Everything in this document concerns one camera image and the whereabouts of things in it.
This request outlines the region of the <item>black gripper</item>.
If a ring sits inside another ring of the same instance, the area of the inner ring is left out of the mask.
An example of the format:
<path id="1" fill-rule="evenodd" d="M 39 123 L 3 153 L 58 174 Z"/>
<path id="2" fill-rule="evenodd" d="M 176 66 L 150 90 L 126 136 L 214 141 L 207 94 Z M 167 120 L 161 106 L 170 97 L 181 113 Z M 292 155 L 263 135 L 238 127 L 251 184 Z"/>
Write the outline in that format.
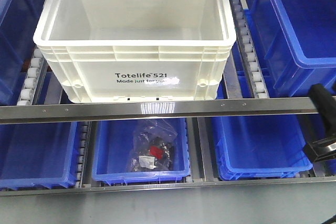
<path id="1" fill-rule="evenodd" d="M 303 152 L 312 163 L 335 159 L 335 98 L 320 83 L 312 85 L 308 95 L 317 109 L 325 134 L 319 140 L 307 141 Z"/>

